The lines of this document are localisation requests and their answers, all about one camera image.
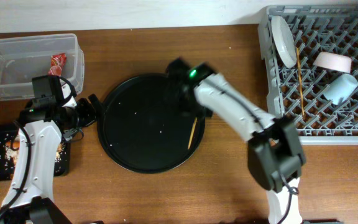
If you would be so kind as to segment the red snack wrapper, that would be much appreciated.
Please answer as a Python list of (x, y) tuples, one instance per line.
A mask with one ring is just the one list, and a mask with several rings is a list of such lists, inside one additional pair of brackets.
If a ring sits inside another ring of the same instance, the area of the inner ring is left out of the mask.
[(67, 56), (64, 53), (51, 56), (48, 74), (60, 77), (66, 61)]

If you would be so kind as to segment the light blue cup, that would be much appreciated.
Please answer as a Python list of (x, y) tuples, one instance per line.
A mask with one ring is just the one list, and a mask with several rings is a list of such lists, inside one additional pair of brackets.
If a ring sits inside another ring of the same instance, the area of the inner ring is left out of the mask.
[(331, 100), (334, 105), (340, 105), (350, 97), (357, 87), (358, 81), (356, 78), (344, 73), (329, 84), (329, 88), (323, 93), (323, 96), (327, 100)]

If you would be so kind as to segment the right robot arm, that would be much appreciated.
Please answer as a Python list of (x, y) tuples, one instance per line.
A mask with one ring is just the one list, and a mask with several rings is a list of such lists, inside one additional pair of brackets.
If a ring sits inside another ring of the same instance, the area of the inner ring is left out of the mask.
[(259, 108), (207, 63), (190, 67), (177, 58), (165, 73), (179, 112), (215, 113), (247, 144), (248, 170), (267, 194), (268, 222), (302, 223), (298, 185), (306, 157), (293, 120)]

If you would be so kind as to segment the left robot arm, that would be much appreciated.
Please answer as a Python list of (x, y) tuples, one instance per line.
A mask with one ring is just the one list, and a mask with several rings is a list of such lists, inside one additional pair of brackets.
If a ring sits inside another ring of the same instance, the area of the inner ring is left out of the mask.
[(76, 100), (75, 87), (59, 76), (32, 79), (34, 98), (20, 112), (19, 153), (0, 223), (69, 223), (53, 202), (53, 177), (58, 146), (70, 142), (104, 114), (94, 94)]

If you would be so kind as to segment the white bowl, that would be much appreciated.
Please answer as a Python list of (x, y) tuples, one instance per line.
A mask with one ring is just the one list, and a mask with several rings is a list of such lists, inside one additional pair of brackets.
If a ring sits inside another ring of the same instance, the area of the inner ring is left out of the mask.
[(313, 65), (338, 72), (350, 73), (352, 59), (344, 55), (320, 52), (316, 60), (313, 62)]

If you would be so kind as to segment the rice and food leftovers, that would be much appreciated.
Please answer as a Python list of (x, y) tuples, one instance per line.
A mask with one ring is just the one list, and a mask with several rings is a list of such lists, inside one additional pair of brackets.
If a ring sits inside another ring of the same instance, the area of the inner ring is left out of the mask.
[[(12, 178), (19, 155), (20, 137), (17, 131), (14, 131), (12, 134), (6, 133), (2, 136), (3, 139), (2, 141), (0, 141), (0, 146), (2, 147), (2, 153), (0, 154), (0, 162), (2, 162), (4, 170), (8, 171)], [(65, 175), (69, 171), (69, 158), (70, 145), (61, 142), (58, 145), (58, 149), (55, 155), (54, 176)]]

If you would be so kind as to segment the wooden chopstick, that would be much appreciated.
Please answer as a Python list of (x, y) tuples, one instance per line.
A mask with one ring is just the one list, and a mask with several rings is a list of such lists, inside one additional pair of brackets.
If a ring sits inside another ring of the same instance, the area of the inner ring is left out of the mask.
[(193, 136), (194, 136), (194, 133), (195, 133), (195, 128), (196, 128), (197, 122), (198, 122), (198, 118), (195, 117), (194, 122), (193, 122), (193, 124), (192, 124), (189, 141), (188, 141), (188, 147), (187, 147), (188, 150), (190, 150), (191, 145), (192, 145)]
[(298, 47), (295, 47), (296, 50), (296, 66), (298, 71), (298, 82), (299, 82), (299, 93), (300, 93), (300, 105), (301, 105), (301, 115), (305, 117), (305, 109), (304, 109), (304, 98), (303, 98), (303, 84), (301, 77), (301, 63), (300, 63), (300, 51)]

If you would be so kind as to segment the pale green plate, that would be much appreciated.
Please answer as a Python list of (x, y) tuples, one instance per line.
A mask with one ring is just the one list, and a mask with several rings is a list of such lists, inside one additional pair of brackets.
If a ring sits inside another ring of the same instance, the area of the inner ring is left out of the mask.
[(285, 19), (273, 16), (271, 19), (272, 35), (277, 52), (287, 68), (295, 66), (297, 57), (292, 32)]

